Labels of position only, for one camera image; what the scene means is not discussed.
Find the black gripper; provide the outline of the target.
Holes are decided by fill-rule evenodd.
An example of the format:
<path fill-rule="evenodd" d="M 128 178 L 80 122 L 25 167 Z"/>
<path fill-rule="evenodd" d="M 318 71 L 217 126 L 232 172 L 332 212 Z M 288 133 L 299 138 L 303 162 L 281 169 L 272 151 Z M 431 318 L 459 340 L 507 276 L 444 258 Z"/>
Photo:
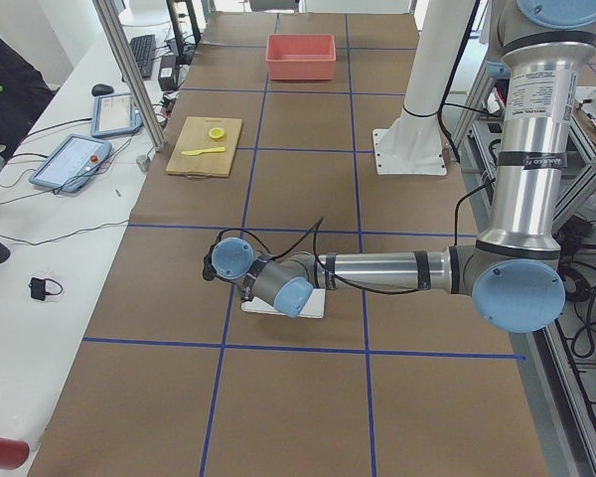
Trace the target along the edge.
<path fill-rule="evenodd" d="M 212 243 L 208 249 L 208 252 L 203 258 L 203 270 L 202 277 L 205 281 L 213 281 L 217 278 L 218 274 L 213 265 L 213 252 L 216 247 L 216 243 Z"/>

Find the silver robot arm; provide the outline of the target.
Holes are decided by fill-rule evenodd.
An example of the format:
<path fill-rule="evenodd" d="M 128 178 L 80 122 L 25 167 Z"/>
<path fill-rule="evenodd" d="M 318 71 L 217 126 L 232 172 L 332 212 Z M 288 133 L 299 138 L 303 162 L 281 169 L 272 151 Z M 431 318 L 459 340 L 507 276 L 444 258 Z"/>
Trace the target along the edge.
<path fill-rule="evenodd" d="M 221 231 L 203 277 L 298 316 L 317 289 L 383 295 L 429 289 L 470 296 L 479 314 L 513 333 L 561 313 L 565 290 L 552 235 L 578 76 L 596 54 L 596 1 L 497 1 L 487 58 L 510 76 L 486 228 L 472 245 L 442 251 L 272 254 L 252 233 Z"/>

